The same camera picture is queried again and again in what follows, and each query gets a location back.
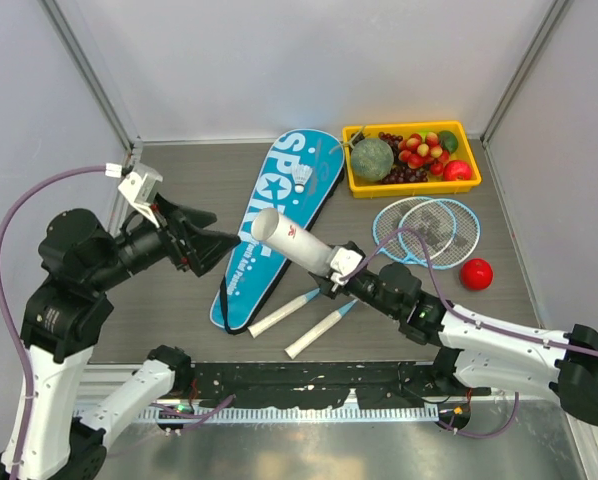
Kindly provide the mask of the white shuttlecock tube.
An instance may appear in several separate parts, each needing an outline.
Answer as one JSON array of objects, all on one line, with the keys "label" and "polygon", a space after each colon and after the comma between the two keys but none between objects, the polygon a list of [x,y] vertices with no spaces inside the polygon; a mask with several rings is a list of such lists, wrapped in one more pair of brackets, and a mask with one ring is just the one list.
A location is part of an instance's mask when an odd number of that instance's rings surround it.
[{"label": "white shuttlecock tube", "polygon": [[324,276],[330,270],[332,248],[274,208],[257,214],[251,235],[310,273]]}]

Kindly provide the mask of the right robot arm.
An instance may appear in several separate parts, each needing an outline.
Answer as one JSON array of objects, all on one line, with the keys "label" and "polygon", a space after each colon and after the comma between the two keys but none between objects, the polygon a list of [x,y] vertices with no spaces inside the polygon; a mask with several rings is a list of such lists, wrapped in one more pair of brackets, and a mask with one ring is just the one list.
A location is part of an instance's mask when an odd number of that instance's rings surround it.
[{"label": "right robot arm", "polygon": [[444,394],[461,387],[496,388],[557,403],[598,427],[598,332],[533,329],[473,312],[422,288],[399,262],[370,271],[351,246],[314,249],[308,270],[322,292],[344,293],[395,320],[411,341],[435,345],[433,386]]}]

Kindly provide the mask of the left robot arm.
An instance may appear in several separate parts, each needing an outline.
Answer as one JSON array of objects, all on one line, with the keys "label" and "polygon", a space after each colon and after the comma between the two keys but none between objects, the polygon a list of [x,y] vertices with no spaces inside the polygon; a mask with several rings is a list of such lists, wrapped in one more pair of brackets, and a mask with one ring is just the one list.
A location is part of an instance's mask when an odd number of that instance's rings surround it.
[{"label": "left robot arm", "polygon": [[113,311],[108,291],[163,259],[201,277],[240,242],[210,230],[211,212],[163,197],[149,210],[154,221],[125,224],[117,237],[86,209],[50,222],[38,248],[48,276],[26,304],[19,335],[32,380],[22,387],[12,437],[0,453],[0,479],[93,479],[144,408],[191,390],[191,358],[161,345],[99,406],[73,414],[81,377]]}]

